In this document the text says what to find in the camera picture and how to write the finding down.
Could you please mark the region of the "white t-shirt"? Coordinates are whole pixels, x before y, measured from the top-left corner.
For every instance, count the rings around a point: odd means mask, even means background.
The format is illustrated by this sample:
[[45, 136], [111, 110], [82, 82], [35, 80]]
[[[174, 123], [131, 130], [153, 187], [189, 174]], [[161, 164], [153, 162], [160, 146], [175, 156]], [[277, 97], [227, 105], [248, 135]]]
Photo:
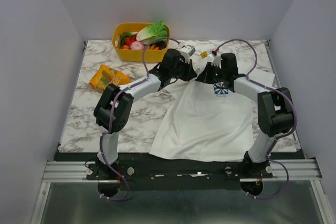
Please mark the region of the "white t-shirt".
[[149, 153], [163, 159], [240, 162], [246, 151], [263, 161], [272, 142], [253, 136], [253, 102], [220, 84], [195, 79], [165, 88], [174, 98]]

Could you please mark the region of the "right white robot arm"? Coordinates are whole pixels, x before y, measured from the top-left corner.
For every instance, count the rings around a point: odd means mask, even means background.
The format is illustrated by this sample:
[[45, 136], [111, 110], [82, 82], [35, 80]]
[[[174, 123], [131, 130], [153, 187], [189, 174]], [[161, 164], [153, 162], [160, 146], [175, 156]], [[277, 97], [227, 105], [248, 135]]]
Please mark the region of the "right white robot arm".
[[251, 79], [248, 74], [239, 73], [233, 53], [216, 56], [196, 73], [199, 82], [241, 94], [257, 103], [260, 133], [237, 166], [240, 175], [255, 177], [266, 168], [278, 140], [296, 126], [290, 91], [287, 88], [267, 87]]

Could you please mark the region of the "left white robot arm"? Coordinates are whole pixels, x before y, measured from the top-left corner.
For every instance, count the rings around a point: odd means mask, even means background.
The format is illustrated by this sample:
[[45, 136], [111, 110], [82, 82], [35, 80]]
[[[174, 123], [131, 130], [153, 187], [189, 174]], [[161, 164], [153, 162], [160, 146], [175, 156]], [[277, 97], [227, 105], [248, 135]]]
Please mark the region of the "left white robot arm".
[[119, 173], [114, 164], [118, 159], [119, 132], [128, 122], [133, 103], [172, 84], [172, 79], [190, 81], [195, 78], [191, 59], [194, 52], [191, 45], [168, 49], [163, 60], [144, 77], [121, 86], [109, 84], [105, 88], [93, 113], [102, 128], [97, 157], [101, 162], [98, 173], [104, 179], [112, 179]]

